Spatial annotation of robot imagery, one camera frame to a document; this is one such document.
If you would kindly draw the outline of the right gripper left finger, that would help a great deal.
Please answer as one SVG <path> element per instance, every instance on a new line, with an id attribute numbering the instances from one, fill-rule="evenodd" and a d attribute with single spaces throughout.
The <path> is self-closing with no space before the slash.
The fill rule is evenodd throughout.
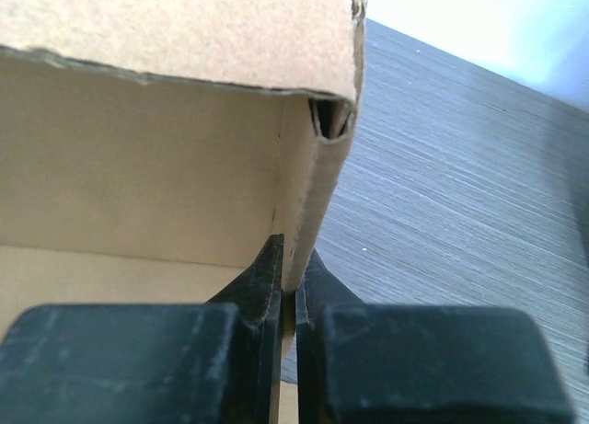
<path id="1" fill-rule="evenodd" d="M 283 237 L 203 304 L 41 304 L 1 343 L 5 423 L 274 423 Z"/>

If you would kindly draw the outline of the brown cardboard sheet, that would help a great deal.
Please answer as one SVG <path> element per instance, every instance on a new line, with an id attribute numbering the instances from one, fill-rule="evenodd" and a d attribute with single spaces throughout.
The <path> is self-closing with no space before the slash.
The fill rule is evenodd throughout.
<path id="1" fill-rule="evenodd" d="M 41 304 L 203 304 L 281 235 L 282 363 L 366 7 L 1 0 L 1 343 Z"/>

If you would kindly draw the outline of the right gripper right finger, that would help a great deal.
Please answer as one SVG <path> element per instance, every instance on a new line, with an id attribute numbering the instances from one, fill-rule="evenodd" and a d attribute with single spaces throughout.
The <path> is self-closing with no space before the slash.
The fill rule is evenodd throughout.
<path id="1" fill-rule="evenodd" d="M 295 296 L 303 423 L 567 423 L 539 327 L 505 307 L 368 304 L 313 254 Z"/>

